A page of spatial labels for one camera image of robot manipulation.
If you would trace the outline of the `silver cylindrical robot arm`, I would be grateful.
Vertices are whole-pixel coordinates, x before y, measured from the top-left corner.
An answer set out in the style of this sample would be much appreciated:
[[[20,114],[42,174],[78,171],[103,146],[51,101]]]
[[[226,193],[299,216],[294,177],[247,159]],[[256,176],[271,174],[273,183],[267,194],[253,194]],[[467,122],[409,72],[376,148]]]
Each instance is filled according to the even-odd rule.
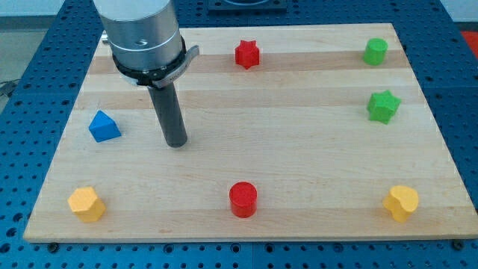
[[[113,55],[132,70],[171,64],[182,52],[171,0],[95,0]]]

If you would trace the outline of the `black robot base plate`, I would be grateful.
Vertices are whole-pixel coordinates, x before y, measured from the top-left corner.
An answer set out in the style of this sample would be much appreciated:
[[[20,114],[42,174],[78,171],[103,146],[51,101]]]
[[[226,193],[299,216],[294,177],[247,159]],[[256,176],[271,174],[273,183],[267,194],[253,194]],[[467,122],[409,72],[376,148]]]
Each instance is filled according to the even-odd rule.
[[[288,0],[207,0],[209,12],[286,11]]]

